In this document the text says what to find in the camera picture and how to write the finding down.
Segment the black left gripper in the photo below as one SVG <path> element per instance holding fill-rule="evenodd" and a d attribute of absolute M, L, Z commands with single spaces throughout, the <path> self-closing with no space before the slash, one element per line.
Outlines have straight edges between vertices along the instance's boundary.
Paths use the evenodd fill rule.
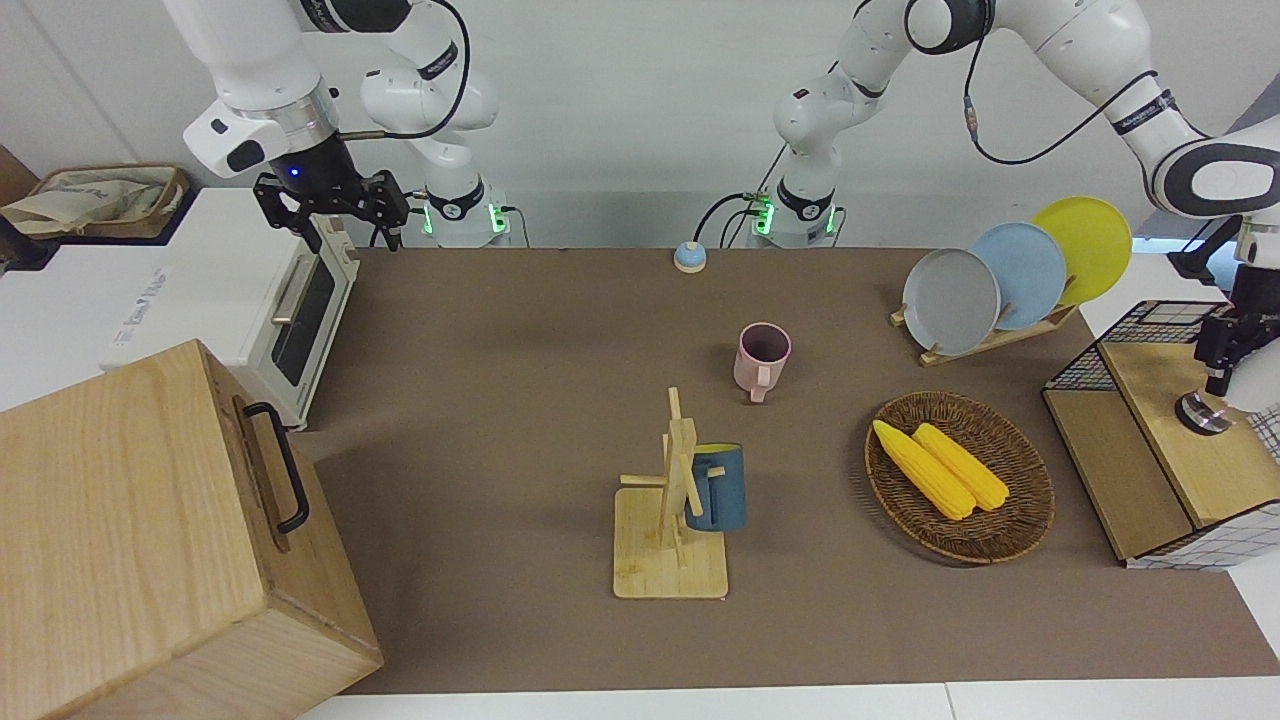
<path fill-rule="evenodd" d="M 1197 360 L 1206 368 L 1204 391 L 1225 398 L 1233 368 L 1277 337 L 1279 270 L 1240 265 L 1230 305 L 1206 315 L 1197 338 Z"/>

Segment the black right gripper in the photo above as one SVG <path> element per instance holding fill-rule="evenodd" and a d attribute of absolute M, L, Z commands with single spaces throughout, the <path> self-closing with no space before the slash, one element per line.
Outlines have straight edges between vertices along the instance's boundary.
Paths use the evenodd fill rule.
<path fill-rule="evenodd" d="M 298 152 L 268 161 L 253 195 L 273 228 L 297 229 L 312 254 L 320 254 L 323 234 L 311 215 L 349 215 L 378 228 L 390 251 L 403 242 L 401 229 L 410 205 L 389 170 L 361 176 L 346 143 L 335 135 Z"/>

